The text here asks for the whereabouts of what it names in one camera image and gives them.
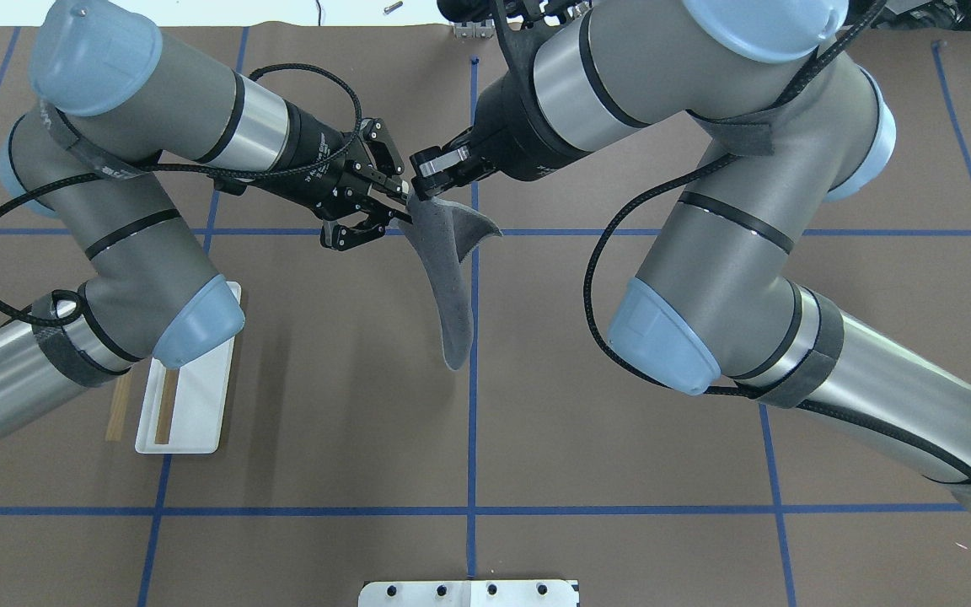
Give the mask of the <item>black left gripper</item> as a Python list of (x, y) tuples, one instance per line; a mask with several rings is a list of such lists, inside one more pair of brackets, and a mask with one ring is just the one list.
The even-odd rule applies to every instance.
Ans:
[[(408, 212), (385, 202), (407, 199), (410, 188), (402, 155), (383, 120), (363, 118), (355, 130), (343, 133), (297, 106), (288, 107), (288, 116), (282, 168), (312, 169), (282, 177), (282, 197), (321, 220), (321, 246), (346, 252), (382, 238), (393, 220), (412, 222)], [(355, 212), (365, 219), (354, 226), (340, 223)]]

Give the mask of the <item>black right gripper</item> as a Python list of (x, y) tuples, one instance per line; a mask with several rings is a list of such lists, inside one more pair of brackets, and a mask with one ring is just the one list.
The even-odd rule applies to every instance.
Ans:
[(571, 146), (552, 130), (527, 90), (528, 81), (509, 72), (481, 93), (466, 145), (431, 147), (410, 157), (417, 199), (439, 197), (473, 183), (470, 157), (514, 180), (535, 181), (571, 162)]

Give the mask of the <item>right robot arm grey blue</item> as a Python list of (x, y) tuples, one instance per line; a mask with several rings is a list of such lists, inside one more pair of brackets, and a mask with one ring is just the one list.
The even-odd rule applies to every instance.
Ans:
[(697, 169), (610, 220), (583, 279), (608, 357), (686, 395), (802, 411), (901, 461), (971, 513), (971, 384), (783, 277), (821, 204), (893, 154), (877, 81), (846, 54), (882, 1), (440, 1), (492, 17), (507, 73), (473, 126), (415, 154), (436, 196), (493, 174), (533, 181), (687, 114)]

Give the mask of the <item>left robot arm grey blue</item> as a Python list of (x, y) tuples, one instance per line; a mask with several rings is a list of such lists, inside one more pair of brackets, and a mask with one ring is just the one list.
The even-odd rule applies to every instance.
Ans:
[(392, 139), (354, 104), (325, 126), (203, 51), (108, 1), (57, 1), (30, 58), (35, 107), (0, 153), (13, 199), (54, 212), (95, 277), (16, 309), (0, 299), (0, 439), (148, 357), (181, 368), (242, 330), (245, 315), (158, 173), (257, 187), (321, 219), (347, 250), (407, 220)]

